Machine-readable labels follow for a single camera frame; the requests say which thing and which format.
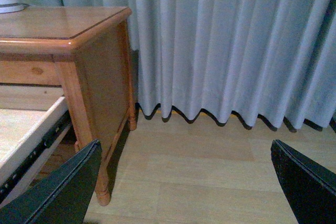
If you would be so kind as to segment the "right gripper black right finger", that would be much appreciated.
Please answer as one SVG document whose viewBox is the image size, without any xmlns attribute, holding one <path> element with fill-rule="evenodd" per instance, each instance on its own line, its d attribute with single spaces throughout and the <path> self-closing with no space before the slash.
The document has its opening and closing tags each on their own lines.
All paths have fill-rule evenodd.
<svg viewBox="0 0 336 224">
<path fill-rule="evenodd" d="M 335 173 L 280 140 L 271 160 L 298 223 L 335 223 Z"/>
</svg>

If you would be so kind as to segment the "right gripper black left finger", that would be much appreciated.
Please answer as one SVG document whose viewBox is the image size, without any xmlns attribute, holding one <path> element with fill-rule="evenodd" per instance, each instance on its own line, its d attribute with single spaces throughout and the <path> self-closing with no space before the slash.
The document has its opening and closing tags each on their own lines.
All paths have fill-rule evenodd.
<svg viewBox="0 0 336 224">
<path fill-rule="evenodd" d="M 83 223 L 96 186 L 101 144 L 94 140 L 1 208 L 1 223 Z"/>
</svg>

